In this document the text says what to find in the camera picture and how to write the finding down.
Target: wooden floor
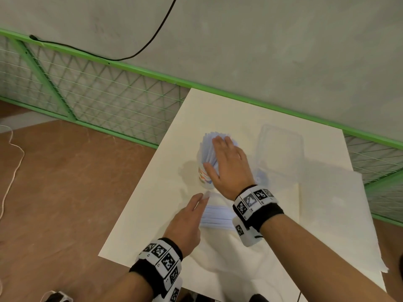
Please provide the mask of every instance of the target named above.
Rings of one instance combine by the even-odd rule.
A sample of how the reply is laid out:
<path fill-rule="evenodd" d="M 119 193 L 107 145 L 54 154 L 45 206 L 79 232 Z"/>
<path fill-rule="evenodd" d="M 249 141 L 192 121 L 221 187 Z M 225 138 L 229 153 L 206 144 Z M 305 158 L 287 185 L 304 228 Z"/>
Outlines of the wooden floor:
<path fill-rule="evenodd" d="M 0 118 L 22 112 L 0 101 Z M 1 198 L 21 157 L 8 137 L 0 134 Z M 89 301 L 128 270 L 98 252 L 155 150 L 61 120 L 18 129 L 13 142 L 26 156 L 0 221 L 0 301 L 38 302 L 51 289 Z M 403 302 L 403 228 L 374 222 L 386 289 Z"/>

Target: green railing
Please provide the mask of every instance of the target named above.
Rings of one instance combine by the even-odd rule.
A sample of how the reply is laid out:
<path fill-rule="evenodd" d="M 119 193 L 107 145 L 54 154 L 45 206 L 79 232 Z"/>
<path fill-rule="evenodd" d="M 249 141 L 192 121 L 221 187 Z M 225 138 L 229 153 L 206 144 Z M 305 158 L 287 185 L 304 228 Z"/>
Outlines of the green railing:
<path fill-rule="evenodd" d="M 190 88 L 342 129 L 373 217 L 403 225 L 403 142 L 0 30 L 1 100 L 115 137 L 157 148 Z"/>

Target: green metal frame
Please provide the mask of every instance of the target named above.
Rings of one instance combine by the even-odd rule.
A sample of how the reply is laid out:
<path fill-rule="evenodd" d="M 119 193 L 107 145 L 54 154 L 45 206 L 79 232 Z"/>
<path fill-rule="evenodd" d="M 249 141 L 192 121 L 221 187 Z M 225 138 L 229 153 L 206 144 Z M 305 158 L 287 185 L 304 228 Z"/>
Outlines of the green metal frame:
<path fill-rule="evenodd" d="M 70 121 L 76 121 L 77 118 L 74 116 L 73 112 L 70 110 L 69 106 L 64 101 L 63 97 L 60 95 L 59 91 L 50 81 L 46 73 L 43 71 L 42 67 L 33 57 L 31 51 L 25 46 L 25 44 L 13 38 L 10 38 L 10 43 L 13 45 L 14 49 L 20 54 L 20 56 L 25 60 L 29 68 L 35 74 L 37 79 L 48 89 L 50 94 L 56 99 L 59 106 L 66 112 L 67 117 Z"/>
<path fill-rule="evenodd" d="M 297 111 L 293 111 L 293 110 L 289 110 L 287 108 L 283 108 L 280 106 L 275 106 L 269 103 L 265 103 L 265 102 L 261 102 L 261 101 L 257 101 L 251 98 L 247 98 L 245 96 L 241 96 L 241 95 L 237 95 L 234 93 L 230 93 L 224 90 L 219 90 L 219 89 L 215 89 L 213 87 L 209 87 L 209 86 L 204 86 L 201 84 L 198 84 L 196 82 L 191 82 L 191 81 L 187 81 L 181 78 L 177 78 L 177 77 L 173 77 L 173 76 L 169 76 L 166 74 L 162 74 L 162 73 L 158 73 L 158 72 L 154 72 L 151 70 L 147 70 L 144 68 L 140 68 L 140 67 L 136 67 L 133 65 L 129 65 L 129 64 L 125 64 L 123 62 L 118 62 L 118 61 L 108 61 L 93 55 L 89 55 L 87 53 L 78 51 L 78 50 L 74 50 L 71 49 L 69 47 L 64 47 L 62 45 L 55 45 L 55 44 L 51 44 L 51 43 L 41 43 L 35 40 L 32 40 L 31 38 L 29 38 L 26 35 L 22 35 L 22 34 L 18 34 L 15 32 L 11 32 L 8 30 L 2 30 L 0 29 L 0 35 L 6 36 L 8 38 L 12 38 L 12 39 L 16 39 L 16 40 L 21 40 L 27 43 L 33 43 L 48 49 L 52 49 L 55 51 L 59 51 L 59 52 L 63 52 L 63 53 L 67 53 L 70 55 L 74 55 L 74 56 L 78 56 L 87 60 L 91 60 L 91 61 L 95 61 L 98 62 L 100 64 L 104 64 L 104 65 L 110 65 L 113 66 L 115 68 L 119 68 L 125 71 L 130 71 L 130 72 L 134 72 L 137 74 L 141 74 L 141 75 L 145 75 L 151 78 L 155 78 L 158 79 L 160 81 L 166 81 L 166 82 L 170 82 L 172 84 L 178 85 L 178 86 L 184 86 L 187 88 L 195 88 L 198 90 L 202 90 L 202 91 L 206 91 L 209 93 L 213 93 L 213 94 L 217 94 L 220 96 L 224 96 L 224 97 L 228 97 L 230 99 L 235 99 L 237 101 L 242 101 L 248 104 L 252 104 L 255 106 L 259 106 L 259 107 L 263 107 L 263 108 L 267 108 L 267 109 L 271 109 L 274 111 L 278 111 L 281 113 L 285 113 L 285 114 L 289 114 L 290 116 L 296 116 L 296 117 L 300 117 L 302 119 L 305 120 L 309 120 L 309 121 L 314 121 L 317 123 L 321 123 L 327 126 L 332 126 L 335 128 L 339 128 L 342 129 L 346 134 L 350 134 L 351 136 L 355 136 L 355 137 L 359 137 L 368 141 L 372 141 L 372 142 L 376 142 L 376 143 L 380 143 L 386 146 L 390 146 L 390 147 L 394 147 L 397 149 L 401 149 L 403 150 L 403 142 L 397 141 L 397 140 L 393 140 L 390 138 L 386 138 L 386 137 L 382 137 L 382 136 L 378 136 L 376 134 L 372 134 L 370 132 L 365 132 L 365 131 L 361 131 L 355 128 L 351 128 L 339 123 L 335 123 L 332 121 L 328 121 L 328 120 L 324 120 L 321 119 L 319 117 L 315 117 L 315 116 L 310 116 L 307 114 L 303 114 Z"/>
<path fill-rule="evenodd" d="M 8 30 L 3 30 L 0 29 L 0 35 L 3 35 L 7 38 L 10 39 L 12 45 L 14 46 L 14 48 L 17 50 L 17 52 L 21 55 L 21 57 L 27 62 L 28 66 L 31 68 L 31 70 L 33 71 L 33 73 L 36 75 L 36 77 L 42 82 L 42 84 L 50 91 L 50 93 L 52 94 L 52 96 L 57 100 L 57 102 L 59 103 L 59 105 L 63 108 L 63 110 L 66 111 L 67 116 L 62 116 L 60 114 L 54 113 L 54 112 L 50 112 L 47 110 L 43 110 L 41 108 L 37 108 L 37 107 L 33 107 L 18 101 L 14 101 L 5 97 L 1 97 L 0 96 L 0 100 L 6 101 L 8 103 L 12 103 L 33 111 L 38 111 L 44 114 L 47 114 L 49 116 L 53 116 L 62 120 L 66 120 L 66 121 L 70 121 L 73 123 L 76 123 L 78 125 L 82 125 L 84 127 L 88 127 L 88 128 L 92 128 L 94 130 L 103 132 L 103 133 L 107 133 L 110 135 L 113 135 L 115 137 L 120 137 L 123 138 L 125 140 L 131 141 L 131 142 L 136 142 L 138 144 L 141 145 L 145 145 L 148 147 L 152 147 L 157 149 L 158 145 L 157 144 L 153 144 L 150 142 L 146 142 L 143 140 L 139 140 L 137 138 L 134 137 L 130 137 L 121 133 L 117 133 L 114 132 L 112 130 L 108 130 L 96 125 L 92 125 L 86 122 L 82 122 L 80 120 L 78 120 L 73 111 L 70 109 L 70 107 L 66 104 L 65 100 L 63 99 L 63 97 L 60 95 L 59 91 L 57 90 L 57 88 L 53 85 L 53 83 L 50 81 L 50 79 L 48 78 L 48 76 L 46 75 L 46 73 L 43 71 L 43 69 L 41 68 L 40 64 L 38 63 L 38 61 L 33 57 L 31 51 L 27 48 L 27 46 L 24 44 L 25 43 L 32 43 L 35 45 L 39 45 L 42 46 L 44 48 L 48 48 L 48 49 L 52 49 L 58 52 L 62 52 L 62 53 L 67 53 L 73 56 L 77 56 L 80 58 L 84 58 L 90 61 L 95 61 L 98 62 L 100 64 L 103 65 L 110 65 L 112 67 L 121 69 L 121 70 L 125 70 L 125 71 L 130 71 L 130 72 L 134 72 L 136 74 L 141 74 L 144 76 L 148 76 L 151 78 L 155 78 L 158 79 L 160 81 L 166 81 L 178 86 L 184 86 L 187 88 L 195 88 L 198 90 L 202 90 L 202 91 L 206 91 L 209 93 L 213 93 L 213 94 L 217 94 L 220 96 L 224 96 L 224 97 L 228 97 L 230 99 L 235 99 L 237 101 L 241 101 L 241 102 L 245 102 L 248 104 L 252 104 L 255 106 L 259 106 L 259 107 L 263 107 L 263 108 L 267 108 L 267 109 L 271 109 L 274 111 L 278 111 L 281 113 L 285 113 L 291 116 L 296 116 L 305 120 L 309 120 L 309 121 L 314 121 L 320 124 L 324 124 L 327 126 L 331 126 L 331 127 L 335 127 L 338 129 L 342 129 L 343 132 L 345 132 L 346 134 L 349 134 L 351 136 L 355 136 L 358 138 L 362 138 L 368 141 L 372 141 L 372 142 L 376 142 L 376 143 L 380 143 L 389 147 L 394 147 L 400 150 L 403 150 L 403 142 L 397 141 L 397 140 L 393 140 L 390 138 L 386 138 L 386 137 L 382 137 L 382 136 L 378 136 L 376 134 L 372 134 L 369 132 L 365 132 L 365 131 L 361 131 L 355 128 L 351 128 L 339 123 L 335 123 L 332 121 L 327 121 L 325 119 L 319 118 L 319 117 L 315 117 L 315 116 L 310 116 L 307 114 L 303 114 L 297 111 L 293 111 L 293 110 L 289 110 L 287 108 L 283 108 L 280 106 L 275 106 L 269 103 L 265 103 L 265 102 L 261 102 L 261 101 L 257 101 L 251 98 L 247 98 L 241 95 L 237 95 L 234 93 L 230 93 L 227 91 L 223 91 L 223 90 L 219 90 L 219 89 L 215 89 L 213 87 L 209 87 L 209 86 L 204 86 L 201 84 L 198 84 L 196 82 L 191 82 L 191 81 L 187 81 L 181 78 L 177 78 L 177 77 L 173 77 L 173 76 L 169 76 L 166 74 L 162 74 L 162 73 L 158 73 L 158 72 L 154 72 L 151 70 L 147 70 L 144 68 L 140 68 L 140 67 L 136 67 L 133 65 L 129 65 L 123 62 L 118 62 L 118 61 L 108 61 L 102 58 L 99 58 L 97 56 L 93 56 L 93 55 L 89 55 L 87 53 L 75 50 L 75 49 L 71 49 L 69 47 L 64 47 L 62 45 L 55 45 L 55 44 L 50 44 L 50 43 L 41 43 L 35 40 L 30 39 L 28 36 L 26 35 L 22 35 L 22 34 L 18 34 L 15 32 L 11 32 Z M 368 184 L 365 185 L 365 191 L 366 193 L 369 195 L 373 192 L 375 192 L 378 189 L 381 189 L 382 187 L 386 187 L 386 186 L 390 186 L 391 184 L 398 182 L 399 180 L 403 180 L 403 169 L 400 171 L 397 171 L 395 173 L 392 173 L 390 175 L 387 175 L 383 178 L 380 178 L 377 181 L 374 182 L 370 182 Z M 383 221 L 387 221 L 390 223 L 393 223 L 395 225 L 399 225 L 403 227 L 403 223 L 400 223 L 398 221 L 395 221 L 393 219 L 389 219 L 387 217 L 378 215 L 378 214 L 372 214 L 373 218 L 376 219 L 380 219 Z"/>

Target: hand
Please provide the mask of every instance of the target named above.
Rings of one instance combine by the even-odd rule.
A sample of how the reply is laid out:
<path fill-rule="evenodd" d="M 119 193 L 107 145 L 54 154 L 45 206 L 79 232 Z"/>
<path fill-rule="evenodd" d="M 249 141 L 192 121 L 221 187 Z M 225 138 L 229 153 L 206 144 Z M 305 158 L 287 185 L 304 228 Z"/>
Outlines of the hand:
<path fill-rule="evenodd" d="M 220 136 L 215 137 L 213 146 L 220 176 L 210 163 L 203 163 L 204 169 L 215 188 L 225 198 L 234 201 L 245 187 L 255 184 L 248 160 L 243 150 L 236 147 L 230 137 L 225 137 L 224 140 Z"/>
<path fill-rule="evenodd" d="M 183 258 L 191 254 L 200 243 L 200 220 L 209 199 L 202 197 L 202 193 L 193 195 L 187 206 L 171 220 L 163 236 L 179 247 Z"/>

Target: gray wall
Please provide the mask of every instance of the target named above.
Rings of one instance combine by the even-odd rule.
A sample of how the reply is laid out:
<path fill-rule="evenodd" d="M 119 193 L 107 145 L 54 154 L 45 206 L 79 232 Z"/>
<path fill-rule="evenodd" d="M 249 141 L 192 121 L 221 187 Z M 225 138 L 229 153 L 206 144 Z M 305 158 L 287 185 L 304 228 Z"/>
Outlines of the gray wall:
<path fill-rule="evenodd" d="M 1 0 L 0 27 L 108 57 L 172 0 Z M 403 141 L 403 0 L 178 0 L 128 63 Z"/>

